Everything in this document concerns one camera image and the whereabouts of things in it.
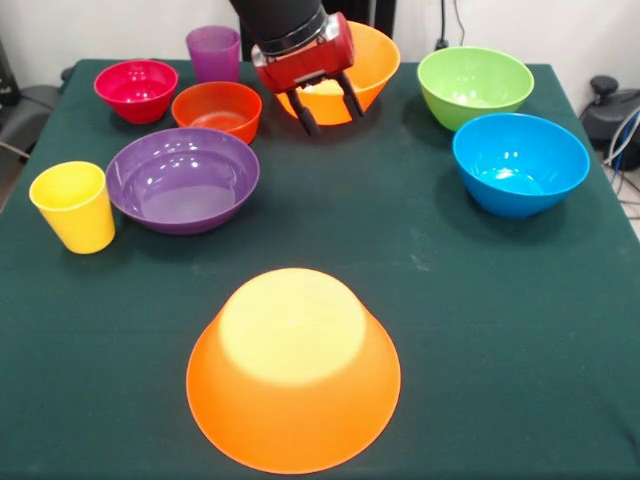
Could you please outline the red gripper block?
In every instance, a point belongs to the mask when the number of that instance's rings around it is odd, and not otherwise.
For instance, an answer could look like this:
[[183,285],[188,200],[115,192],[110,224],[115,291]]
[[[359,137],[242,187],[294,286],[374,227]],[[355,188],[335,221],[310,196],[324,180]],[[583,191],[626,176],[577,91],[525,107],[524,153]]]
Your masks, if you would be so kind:
[[299,122],[309,136],[319,136],[320,128],[311,111],[301,102],[299,86],[320,82],[337,75],[343,103],[352,118],[364,116],[353,86],[342,73],[355,60],[355,47],[348,22],[341,12],[330,14],[309,42],[287,52],[267,53],[258,44],[251,49],[251,60],[262,83],[274,93],[286,93]]

